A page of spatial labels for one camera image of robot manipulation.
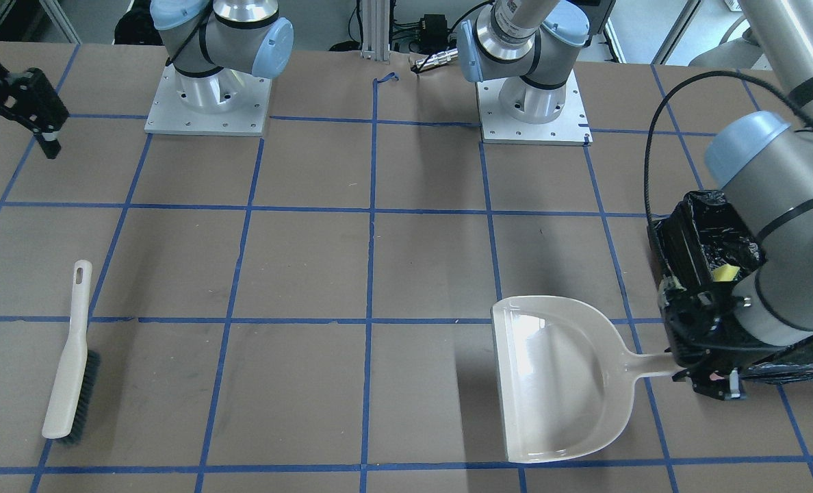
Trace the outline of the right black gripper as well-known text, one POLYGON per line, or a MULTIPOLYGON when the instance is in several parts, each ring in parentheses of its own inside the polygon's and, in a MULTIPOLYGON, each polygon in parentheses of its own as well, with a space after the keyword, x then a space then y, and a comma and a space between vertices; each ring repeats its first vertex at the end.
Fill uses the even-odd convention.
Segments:
POLYGON ((48 160, 59 155, 58 135, 70 114, 41 69, 8 74, 0 63, 0 115, 28 128, 48 160))

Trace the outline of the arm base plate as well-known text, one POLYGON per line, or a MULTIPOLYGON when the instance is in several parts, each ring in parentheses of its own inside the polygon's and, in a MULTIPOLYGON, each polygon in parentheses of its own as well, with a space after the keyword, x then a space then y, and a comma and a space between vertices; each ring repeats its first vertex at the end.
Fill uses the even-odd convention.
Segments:
POLYGON ((272 80, 224 68, 188 77, 174 65, 159 79, 144 130, 148 134, 262 137, 272 80))
POLYGON ((482 141, 489 144, 593 142, 576 73, 553 90, 528 85, 520 77, 476 82, 482 141))

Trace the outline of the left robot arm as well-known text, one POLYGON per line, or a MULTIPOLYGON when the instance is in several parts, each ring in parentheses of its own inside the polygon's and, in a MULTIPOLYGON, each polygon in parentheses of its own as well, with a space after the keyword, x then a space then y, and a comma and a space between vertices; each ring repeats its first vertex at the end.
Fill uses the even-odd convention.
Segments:
POLYGON ((647 219, 674 381, 722 401, 743 381, 813 380, 813 1, 740 4, 779 88, 803 121, 769 110, 723 128, 704 162, 716 190, 691 192, 668 218, 647 219))

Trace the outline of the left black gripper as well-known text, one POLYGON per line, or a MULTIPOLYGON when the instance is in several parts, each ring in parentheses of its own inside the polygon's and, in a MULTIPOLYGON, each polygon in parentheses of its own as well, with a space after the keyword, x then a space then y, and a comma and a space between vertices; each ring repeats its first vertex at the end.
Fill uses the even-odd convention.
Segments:
MULTIPOLYGON (((670 353, 681 367, 694 367, 708 355, 735 355, 749 349, 749 335, 733 318, 743 299, 734 296, 735 281, 687 288, 676 277, 659 283, 659 306, 670 353)), ((676 383, 689 380, 691 389, 720 401, 747 398, 738 368, 728 372, 686 368, 673 375, 676 383)))

